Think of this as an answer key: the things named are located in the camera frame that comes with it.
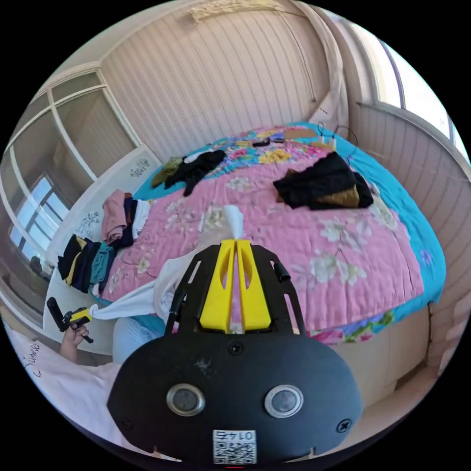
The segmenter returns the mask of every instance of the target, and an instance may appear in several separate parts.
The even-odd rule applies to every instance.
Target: black clothing
[[[191,163],[182,162],[177,171],[165,180],[165,189],[170,188],[177,182],[185,182],[186,189],[183,196],[191,195],[196,184],[211,170],[214,170],[224,160],[225,155],[224,151],[217,150],[205,152]]]
[[[373,203],[373,197],[363,177],[352,172],[337,152],[331,152],[303,172],[293,173],[273,182],[273,185],[283,201],[293,209],[301,206],[308,206],[310,209],[344,209],[345,206],[317,200],[353,187],[356,187],[360,197],[359,208],[367,208]]]

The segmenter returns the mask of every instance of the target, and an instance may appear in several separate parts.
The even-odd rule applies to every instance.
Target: qr code
[[[216,464],[249,465],[257,462],[253,431],[214,431],[213,457]]]

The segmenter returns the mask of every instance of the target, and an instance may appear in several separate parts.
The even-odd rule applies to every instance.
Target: folded clothes
[[[106,264],[105,277],[103,278],[103,281],[100,281],[98,283],[98,292],[99,293],[102,293],[105,286],[106,286],[106,282],[108,281],[109,272],[111,270],[111,266],[113,265],[113,262],[114,262],[114,259],[116,258],[117,253],[118,253],[118,251],[113,249],[113,251],[111,251],[108,255],[108,263]]]
[[[170,175],[173,175],[182,162],[181,157],[170,157],[168,162],[154,175],[151,181],[151,187],[156,188],[163,183]]]
[[[106,279],[106,269],[108,267],[108,259],[110,254],[114,254],[113,247],[109,247],[104,242],[101,242],[99,248],[91,263],[91,274],[89,285],[95,285]]]
[[[165,180],[165,189],[177,182],[184,182],[186,189],[183,196],[191,195],[196,184],[211,170],[214,170],[223,160],[226,153],[222,150],[204,152],[191,163],[182,162],[177,171]]]
[[[103,203],[102,239],[109,245],[123,235],[126,228],[126,213],[124,210],[125,194],[115,190]]]
[[[291,208],[367,208],[373,203],[363,177],[331,152],[302,172],[291,171],[273,182],[279,197]]]
[[[95,260],[95,257],[100,249],[100,247],[104,245],[107,247],[106,244],[103,242],[94,242],[93,246],[90,248],[86,259],[85,259],[85,272],[83,276],[83,281],[82,281],[82,286],[81,286],[81,292],[82,293],[88,293],[88,288],[92,284],[91,282],[91,277],[92,277],[92,268],[93,268],[93,263]]]
[[[57,269],[59,270],[60,276],[65,280],[69,273],[72,263],[75,257],[80,253],[82,248],[86,245],[85,240],[73,234],[65,247],[64,254],[62,257],[58,257]]]
[[[79,253],[76,260],[74,275],[72,277],[72,287],[78,289],[79,291],[82,291],[83,278],[85,276],[85,270],[87,267],[87,257],[92,248],[93,243],[88,242],[87,245]]]
[[[136,201],[136,212],[134,215],[134,221],[132,223],[132,238],[137,239],[137,236],[142,232],[144,229],[144,225],[147,222],[147,218],[149,217],[149,211],[151,209],[151,205],[148,201],[142,200],[135,200]]]

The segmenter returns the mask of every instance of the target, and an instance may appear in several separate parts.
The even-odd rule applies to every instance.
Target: window
[[[463,141],[461,140],[460,135],[458,134],[458,131],[455,128],[455,125],[451,123],[451,126],[453,127],[453,143],[456,146],[456,148],[461,152],[461,155],[470,163],[470,156],[466,152],[465,145],[463,144]]]
[[[378,100],[406,109],[438,129],[469,162],[463,141],[437,95],[421,75],[393,48],[355,23],[348,22],[360,39],[373,68]]]
[[[46,251],[54,236],[55,229],[52,229],[41,216],[41,209],[48,214],[57,226],[59,226],[63,221],[68,210],[54,193],[51,184],[46,177],[41,178],[31,194],[35,201],[39,202],[38,207],[34,208],[29,201],[26,201],[21,206],[17,219],[37,244]],[[16,227],[11,229],[10,239],[21,250],[22,254],[28,259],[28,261],[30,261],[34,256],[42,259],[37,251],[26,242],[25,238],[22,237],[20,231]]]
[[[394,68],[391,65],[388,54],[374,34],[354,23],[351,26],[365,47],[373,66],[380,101],[400,108],[401,98],[399,88],[397,87]]]
[[[405,108],[435,126],[448,139],[448,114],[442,102],[420,74],[394,49],[386,46],[394,59],[404,89]]]

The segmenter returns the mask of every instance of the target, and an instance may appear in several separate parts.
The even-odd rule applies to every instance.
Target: handheld device
[[[230,331],[235,275],[243,335]],[[107,407],[134,446],[223,468],[324,453],[362,412],[348,365],[307,337],[288,271],[247,240],[193,258],[164,336],[124,362]]]
[[[87,322],[92,320],[92,316],[89,313],[88,308],[79,308],[75,311],[68,311],[65,315],[62,314],[62,311],[59,308],[59,305],[56,301],[56,298],[50,297],[46,302],[49,312],[51,313],[52,318],[54,319],[56,325],[59,328],[59,331],[65,332],[69,327],[74,324],[80,327]],[[93,340],[88,336],[84,335],[83,338],[88,343],[93,343]]]

